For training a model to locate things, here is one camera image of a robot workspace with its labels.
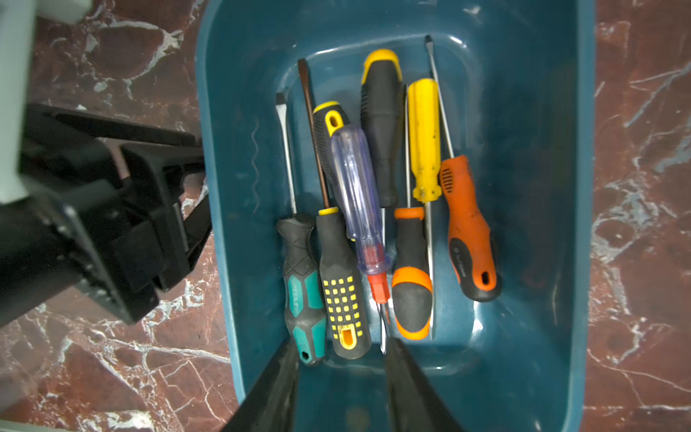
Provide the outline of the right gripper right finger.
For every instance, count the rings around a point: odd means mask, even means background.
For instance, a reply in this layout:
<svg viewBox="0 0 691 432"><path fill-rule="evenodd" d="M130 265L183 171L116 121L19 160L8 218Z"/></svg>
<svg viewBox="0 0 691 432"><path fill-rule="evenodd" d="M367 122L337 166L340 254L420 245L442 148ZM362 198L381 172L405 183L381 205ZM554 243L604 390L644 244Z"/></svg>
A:
<svg viewBox="0 0 691 432"><path fill-rule="evenodd" d="M464 431L397 338L388 338L385 371L392 431Z"/></svg>

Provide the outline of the orange black small screwdriver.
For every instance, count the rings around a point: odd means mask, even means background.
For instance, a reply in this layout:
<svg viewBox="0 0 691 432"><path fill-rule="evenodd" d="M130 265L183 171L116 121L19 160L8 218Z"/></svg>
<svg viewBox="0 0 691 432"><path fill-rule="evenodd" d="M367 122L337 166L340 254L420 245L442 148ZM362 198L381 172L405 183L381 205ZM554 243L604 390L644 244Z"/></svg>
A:
<svg viewBox="0 0 691 432"><path fill-rule="evenodd" d="M464 295L473 302L491 302L501 294L491 228L477 203L469 160L455 156L442 95L438 99L448 153L441 161L439 179L449 210L449 256Z"/></svg>

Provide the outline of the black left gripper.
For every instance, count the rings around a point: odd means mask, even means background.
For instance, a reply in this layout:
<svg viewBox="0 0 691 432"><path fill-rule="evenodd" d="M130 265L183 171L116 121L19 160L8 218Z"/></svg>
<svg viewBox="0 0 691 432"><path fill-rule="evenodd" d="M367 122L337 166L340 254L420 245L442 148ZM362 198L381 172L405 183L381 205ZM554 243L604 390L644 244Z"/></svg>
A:
<svg viewBox="0 0 691 432"><path fill-rule="evenodd" d="M15 155L26 195L1 207L3 324L71 286L133 324L193 271L212 231L207 199L180 203L205 170L199 137L30 104Z"/></svg>

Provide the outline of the blue red screwdriver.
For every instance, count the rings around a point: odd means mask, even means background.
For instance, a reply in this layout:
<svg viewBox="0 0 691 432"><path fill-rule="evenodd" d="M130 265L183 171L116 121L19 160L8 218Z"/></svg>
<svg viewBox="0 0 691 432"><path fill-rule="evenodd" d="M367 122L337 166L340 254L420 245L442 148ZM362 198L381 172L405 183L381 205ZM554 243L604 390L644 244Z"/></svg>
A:
<svg viewBox="0 0 691 432"><path fill-rule="evenodd" d="M356 242L358 267L366 275L381 322L381 352L390 336L390 259L383 238L383 217L365 133L354 125L335 131L329 147L334 159L342 208Z"/></svg>

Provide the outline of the green black screwdriver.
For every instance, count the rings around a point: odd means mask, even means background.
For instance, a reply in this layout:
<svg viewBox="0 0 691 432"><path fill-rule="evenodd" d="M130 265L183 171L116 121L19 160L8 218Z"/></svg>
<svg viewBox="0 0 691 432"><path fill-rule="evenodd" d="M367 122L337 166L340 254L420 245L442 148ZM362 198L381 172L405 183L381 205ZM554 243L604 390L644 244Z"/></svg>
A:
<svg viewBox="0 0 691 432"><path fill-rule="evenodd" d="M297 208L293 165L287 128L287 103L282 93L275 96L275 110L281 124L287 187L292 214L282 218L276 230L284 241L283 278L286 291L284 318L296 344L298 357L307 366L321 363L326 354L327 313L320 291L317 263L312 252L315 221Z"/></svg>

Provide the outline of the yellow handle screwdriver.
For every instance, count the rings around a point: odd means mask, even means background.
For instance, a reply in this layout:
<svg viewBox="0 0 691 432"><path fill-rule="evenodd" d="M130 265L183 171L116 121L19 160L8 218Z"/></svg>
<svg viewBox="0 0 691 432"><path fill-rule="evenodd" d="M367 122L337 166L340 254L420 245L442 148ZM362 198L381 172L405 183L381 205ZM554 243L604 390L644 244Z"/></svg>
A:
<svg viewBox="0 0 691 432"><path fill-rule="evenodd" d="M439 94L437 81L423 78L408 87L408 148L410 170L416 180L412 196L425 211L426 260L435 282L432 203L442 194L438 182L441 166Z"/></svg>

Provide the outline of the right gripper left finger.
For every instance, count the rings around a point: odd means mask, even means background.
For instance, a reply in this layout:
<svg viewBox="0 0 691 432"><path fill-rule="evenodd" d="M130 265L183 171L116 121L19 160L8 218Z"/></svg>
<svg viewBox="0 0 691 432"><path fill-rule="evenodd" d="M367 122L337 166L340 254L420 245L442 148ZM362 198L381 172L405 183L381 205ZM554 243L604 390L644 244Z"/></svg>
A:
<svg viewBox="0 0 691 432"><path fill-rule="evenodd" d="M286 338L221 431L293 431L300 361Z"/></svg>

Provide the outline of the black orange band screwdriver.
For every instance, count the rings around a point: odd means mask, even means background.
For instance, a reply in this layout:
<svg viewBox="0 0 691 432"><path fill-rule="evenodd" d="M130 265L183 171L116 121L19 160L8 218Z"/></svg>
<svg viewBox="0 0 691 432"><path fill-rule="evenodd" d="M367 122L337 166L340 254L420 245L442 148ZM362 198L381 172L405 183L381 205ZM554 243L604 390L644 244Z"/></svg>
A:
<svg viewBox="0 0 691 432"><path fill-rule="evenodd" d="M406 206L394 212L397 257L392 279L392 301L399 334L423 340L429 334L433 306L433 283L426 260L425 211L411 205L408 125L404 126L404 176Z"/></svg>

